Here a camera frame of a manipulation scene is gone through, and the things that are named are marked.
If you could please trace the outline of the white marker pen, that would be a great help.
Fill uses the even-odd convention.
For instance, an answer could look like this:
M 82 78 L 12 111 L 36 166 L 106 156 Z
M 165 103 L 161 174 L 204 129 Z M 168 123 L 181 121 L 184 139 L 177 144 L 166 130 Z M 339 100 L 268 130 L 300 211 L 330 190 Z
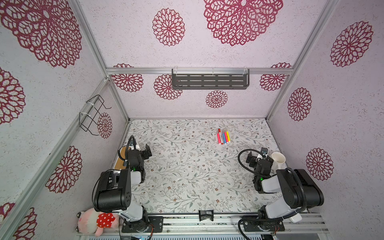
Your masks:
M 222 142 L 221 145 L 223 145 L 224 144 L 224 140 L 223 140 L 223 135 L 222 135 L 221 129 L 218 129 L 218 132 L 220 133 L 220 138 L 221 138 L 221 142 Z

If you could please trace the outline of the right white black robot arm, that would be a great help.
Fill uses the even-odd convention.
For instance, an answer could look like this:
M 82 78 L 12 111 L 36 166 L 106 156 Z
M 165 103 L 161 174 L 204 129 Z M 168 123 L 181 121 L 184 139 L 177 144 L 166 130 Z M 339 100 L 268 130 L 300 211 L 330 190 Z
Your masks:
M 268 150 L 245 149 L 237 156 L 239 164 L 254 175 L 254 186 L 259 194 L 281 193 L 282 197 L 258 210 L 257 222 L 278 223 L 290 219 L 297 223 L 301 212 L 324 204 L 323 192 L 304 169 L 284 167 L 286 157 Z

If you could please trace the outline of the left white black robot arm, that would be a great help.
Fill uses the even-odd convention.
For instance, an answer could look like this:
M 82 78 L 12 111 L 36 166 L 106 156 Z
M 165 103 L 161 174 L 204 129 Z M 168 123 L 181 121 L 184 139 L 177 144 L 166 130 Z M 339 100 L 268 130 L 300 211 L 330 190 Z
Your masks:
M 93 189 L 92 204 L 97 212 L 116 214 L 130 230 L 144 232 L 150 226 L 148 213 L 145 207 L 132 200 L 132 186 L 144 183 L 145 160 L 152 156 L 152 152 L 148 145 L 140 150 L 134 136 L 130 136 L 123 148 L 123 156 L 118 151 L 119 159 L 124 162 L 123 168 L 101 173 Z

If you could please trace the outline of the wooden lid tissue box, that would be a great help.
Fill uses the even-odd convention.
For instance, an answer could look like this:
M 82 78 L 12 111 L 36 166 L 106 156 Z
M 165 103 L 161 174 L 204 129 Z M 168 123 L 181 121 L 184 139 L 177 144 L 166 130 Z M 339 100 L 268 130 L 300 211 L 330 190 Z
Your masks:
M 115 167 L 114 167 L 115 170 L 123 170 L 127 168 L 126 155 L 125 155 L 126 148 L 127 146 L 123 146 L 118 150 L 118 156 L 117 156 L 117 160 L 115 162 Z

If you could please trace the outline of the white ceramic mug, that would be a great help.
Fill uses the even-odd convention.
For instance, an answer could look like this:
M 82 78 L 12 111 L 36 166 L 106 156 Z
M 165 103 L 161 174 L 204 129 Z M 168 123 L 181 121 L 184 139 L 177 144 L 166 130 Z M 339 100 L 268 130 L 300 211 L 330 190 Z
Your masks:
M 287 168 L 286 157 L 282 153 L 274 152 L 270 155 L 270 157 L 273 160 L 271 170 L 274 174 L 277 173 L 277 170 L 284 170 Z

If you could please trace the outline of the white small puck device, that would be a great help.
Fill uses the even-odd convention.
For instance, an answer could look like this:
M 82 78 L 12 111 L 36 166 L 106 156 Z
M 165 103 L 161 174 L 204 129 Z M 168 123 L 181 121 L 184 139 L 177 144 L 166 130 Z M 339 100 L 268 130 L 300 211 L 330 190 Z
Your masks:
M 292 223 L 298 223 L 302 220 L 302 216 L 300 213 L 297 213 L 295 214 L 294 216 L 290 217 L 289 220 L 292 222 Z

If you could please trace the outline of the pink plush toy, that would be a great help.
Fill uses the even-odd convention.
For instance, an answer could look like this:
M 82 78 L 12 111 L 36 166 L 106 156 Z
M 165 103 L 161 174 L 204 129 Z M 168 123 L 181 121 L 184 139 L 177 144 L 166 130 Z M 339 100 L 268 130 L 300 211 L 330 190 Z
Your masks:
M 76 232 L 94 234 L 95 237 L 100 237 L 104 229 L 114 229 L 119 226 L 119 216 L 115 213 L 103 213 L 89 209 L 85 212 L 78 212 L 77 218 Z

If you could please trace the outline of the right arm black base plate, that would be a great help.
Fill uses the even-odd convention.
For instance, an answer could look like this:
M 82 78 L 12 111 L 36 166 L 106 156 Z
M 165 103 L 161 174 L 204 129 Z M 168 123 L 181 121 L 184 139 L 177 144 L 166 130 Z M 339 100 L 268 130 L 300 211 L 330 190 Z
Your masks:
M 242 218 L 246 232 L 284 232 L 282 219 L 259 219 L 255 216 Z

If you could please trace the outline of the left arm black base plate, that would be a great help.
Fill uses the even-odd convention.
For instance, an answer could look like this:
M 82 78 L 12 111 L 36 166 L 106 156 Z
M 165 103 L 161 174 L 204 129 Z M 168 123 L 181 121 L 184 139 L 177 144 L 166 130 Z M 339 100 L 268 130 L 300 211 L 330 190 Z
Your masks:
M 123 222 L 122 233 L 161 233 L 164 217 L 149 216 L 135 222 Z

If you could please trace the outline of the small black clip bracket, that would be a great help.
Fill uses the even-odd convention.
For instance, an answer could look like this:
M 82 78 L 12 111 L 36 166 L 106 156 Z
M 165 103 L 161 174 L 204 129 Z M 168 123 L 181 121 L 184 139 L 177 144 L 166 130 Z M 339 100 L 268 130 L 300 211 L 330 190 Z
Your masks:
M 214 210 L 199 210 L 199 221 L 214 221 Z

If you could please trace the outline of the dark grey wall shelf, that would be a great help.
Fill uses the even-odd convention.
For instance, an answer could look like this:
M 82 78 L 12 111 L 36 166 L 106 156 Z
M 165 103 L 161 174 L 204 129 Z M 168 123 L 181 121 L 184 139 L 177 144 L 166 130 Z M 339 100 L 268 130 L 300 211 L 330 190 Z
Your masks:
M 172 69 L 171 83 L 174 90 L 246 90 L 250 74 L 179 74 Z

